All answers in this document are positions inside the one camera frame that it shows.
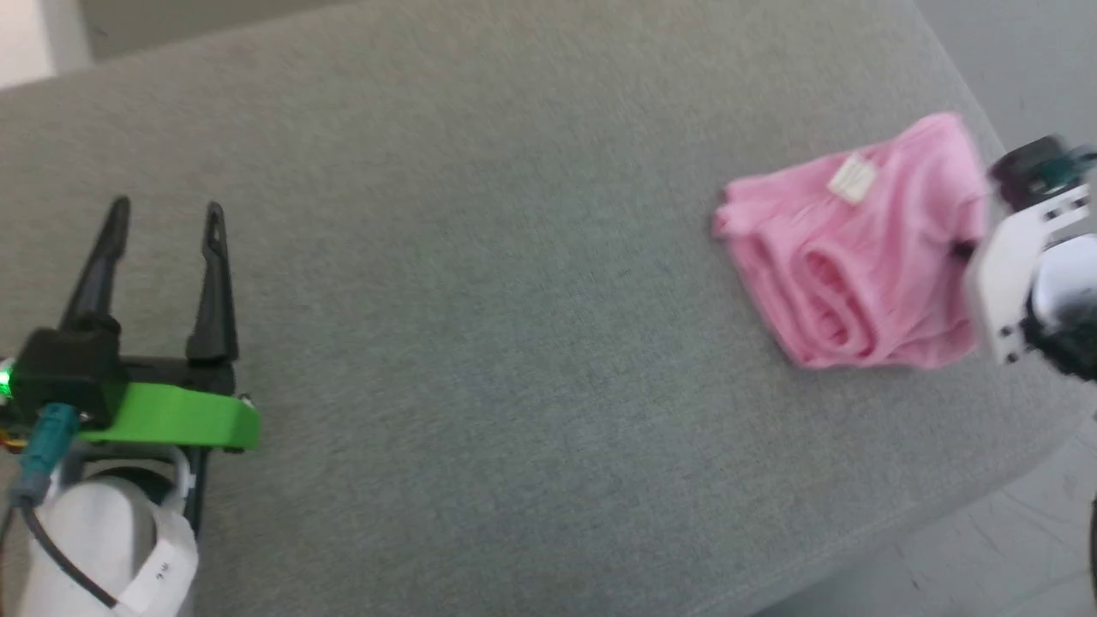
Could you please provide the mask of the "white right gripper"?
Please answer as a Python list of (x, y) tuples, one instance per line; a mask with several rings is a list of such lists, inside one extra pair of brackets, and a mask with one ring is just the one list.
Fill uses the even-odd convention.
[(1031, 350), (1054, 367), (1097, 367), (1097, 233), (1089, 184), (1008, 214), (966, 268), (966, 302), (985, 354), (1010, 366)]

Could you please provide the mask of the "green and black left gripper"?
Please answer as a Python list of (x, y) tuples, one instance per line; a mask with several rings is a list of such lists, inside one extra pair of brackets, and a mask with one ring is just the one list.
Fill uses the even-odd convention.
[[(127, 246), (131, 199), (113, 200), (63, 312), (58, 329), (103, 330), (118, 337), (111, 315), (115, 270)], [(131, 378), (122, 406), (110, 427), (83, 429), (89, 442), (208, 446), (252, 450), (260, 436), (258, 410), (236, 395), (234, 364), (239, 357), (231, 288), (230, 247), (225, 214), (212, 201), (202, 234), (205, 270), (186, 360), (167, 356), (126, 356)]]

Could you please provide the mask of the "pink cloth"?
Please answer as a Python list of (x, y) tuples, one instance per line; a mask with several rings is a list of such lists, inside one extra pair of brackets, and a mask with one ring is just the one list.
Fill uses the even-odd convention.
[(732, 181), (710, 218), (788, 358), (804, 368), (942, 368), (979, 347), (962, 247), (989, 186), (959, 114)]

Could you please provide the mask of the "grey fabric sofa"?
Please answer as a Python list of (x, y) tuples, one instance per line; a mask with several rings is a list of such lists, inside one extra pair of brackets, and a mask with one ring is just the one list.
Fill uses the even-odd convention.
[(1039, 361), (812, 371), (710, 212), (960, 111), (909, 0), (373, 0), (0, 93), (0, 354), (110, 200), (114, 313), (180, 354), (210, 201), (260, 448), (197, 617), (750, 614), (999, 487), (1094, 391)]

